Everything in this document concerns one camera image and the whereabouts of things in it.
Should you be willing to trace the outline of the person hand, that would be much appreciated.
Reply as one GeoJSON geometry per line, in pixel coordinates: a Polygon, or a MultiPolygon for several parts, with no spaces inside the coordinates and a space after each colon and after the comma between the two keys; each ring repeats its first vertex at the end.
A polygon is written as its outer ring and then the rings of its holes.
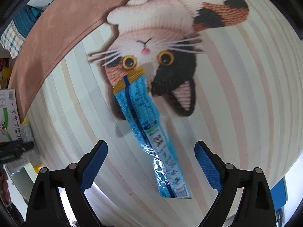
{"type": "Polygon", "coordinates": [[[4,168],[1,168],[1,200],[3,201],[5,207],[11,205],[11,196],[9,192],[8,185],[8,175],[4,168]]]}

